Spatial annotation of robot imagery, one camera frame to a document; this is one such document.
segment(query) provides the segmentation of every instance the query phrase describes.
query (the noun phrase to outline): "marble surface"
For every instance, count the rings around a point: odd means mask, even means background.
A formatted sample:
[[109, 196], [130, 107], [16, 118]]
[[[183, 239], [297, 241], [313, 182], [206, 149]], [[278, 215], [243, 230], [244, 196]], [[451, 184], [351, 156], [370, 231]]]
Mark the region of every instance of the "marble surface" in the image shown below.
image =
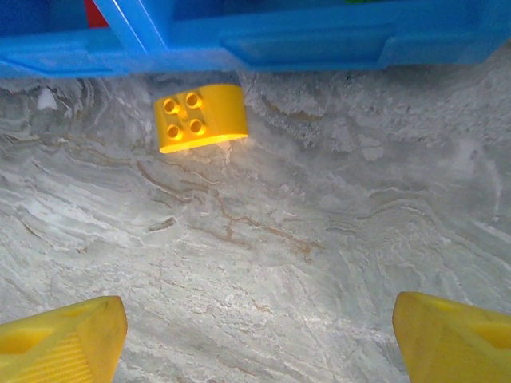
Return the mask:
[[250, 137], [168, 156], [161, 77], [0, 80], [1, 322], [119, 294], [115, 382], [395, 383], [398, 292], [511, 312], [511, 45], [239, 77]]

